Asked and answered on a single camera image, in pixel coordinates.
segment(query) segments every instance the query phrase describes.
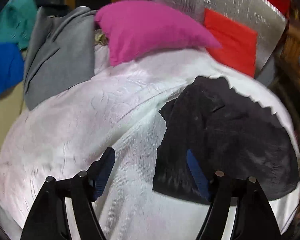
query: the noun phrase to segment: metal bolt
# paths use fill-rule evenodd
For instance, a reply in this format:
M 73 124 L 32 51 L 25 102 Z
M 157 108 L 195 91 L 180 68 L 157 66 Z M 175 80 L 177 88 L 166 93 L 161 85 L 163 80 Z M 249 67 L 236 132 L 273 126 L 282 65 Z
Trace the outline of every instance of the metal bolt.
M 51 181 L 53 181 L 53 179 L 54 179 L 54 177 L 48 176 L 48 177 L 46 177 L 46 182 L 51 182 Z
M 223 171 L 216 171 L 215 174 L 218 176 L 218 177 L 223 177 L 225 174 L 223 173 Z
M 257 181 L 256 178 L 253 177 L 253 176 L 250 176 L 250 177 L 248 178 L 248 180 L 249 180 L 250 182 L 252 182 L 252 183 L 255 183 L 255 182 Z
M 79 175 L 80 178 L 83 178 L 83 177 L 87 176 L 88 173 L 87 173 L 87 171 L 80 171 L 80 172 L 78 173 L 78 175 Z

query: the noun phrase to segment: white fabric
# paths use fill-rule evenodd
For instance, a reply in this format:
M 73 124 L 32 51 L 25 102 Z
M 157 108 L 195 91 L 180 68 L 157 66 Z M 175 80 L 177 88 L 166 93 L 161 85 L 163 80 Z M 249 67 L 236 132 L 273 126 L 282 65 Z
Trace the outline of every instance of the white fabric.
M 6 137 L 0 154 L 0 205 L 21 227 L 47 176 L 70 178 L 112 146 L 115 166 L 103 196 L 93 204 L 106 238 L 195 239 L 208 206 L 155 193 L 152 178 L 166 129 L 158 110 L 198 75 L 224 76 L 238 93 L 271 106 L 299 158 L 290 116 L 279 99 L 206 51 L 165 51 L 116 67 L 100 61 L 90 81 L 23 112 Z M 299 193 L 300 185 L 271 201 L 282 231 Z M 68 200 L 67 212 L 73 240 L 80 239 Z M 230 238 L 234 214 L 231 207 L 223 239 Z

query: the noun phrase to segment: silver reflective surface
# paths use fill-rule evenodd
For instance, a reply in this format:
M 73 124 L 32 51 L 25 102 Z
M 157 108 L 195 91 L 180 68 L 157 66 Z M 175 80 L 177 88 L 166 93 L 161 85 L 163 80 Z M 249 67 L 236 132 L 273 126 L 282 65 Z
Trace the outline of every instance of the silver reflective surface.
M 199 22 L 212 9 L 258 32 L 256 67 L 261 69 L 277 45 L 287 19 L 267 0 L 154 0 L 165 3 Z

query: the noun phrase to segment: teal fabric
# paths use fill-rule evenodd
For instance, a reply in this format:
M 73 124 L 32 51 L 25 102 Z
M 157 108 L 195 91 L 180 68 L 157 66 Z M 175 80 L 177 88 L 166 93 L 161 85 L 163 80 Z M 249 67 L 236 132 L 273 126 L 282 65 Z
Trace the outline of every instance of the teal fabric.
M 0 42 L 15 43 L 19 49 L 26 49 L 37 10 L 34 0 L 10 0 L 0 13 Z

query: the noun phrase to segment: beige fabric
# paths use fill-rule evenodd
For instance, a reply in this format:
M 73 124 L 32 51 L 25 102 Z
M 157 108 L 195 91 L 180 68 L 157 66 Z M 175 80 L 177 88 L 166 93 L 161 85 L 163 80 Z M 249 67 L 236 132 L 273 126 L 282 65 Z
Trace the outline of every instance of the beige fabric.
M 0 148 L 11 125 L 23 107 L 23 87 L 19 83 L 0 98 Z

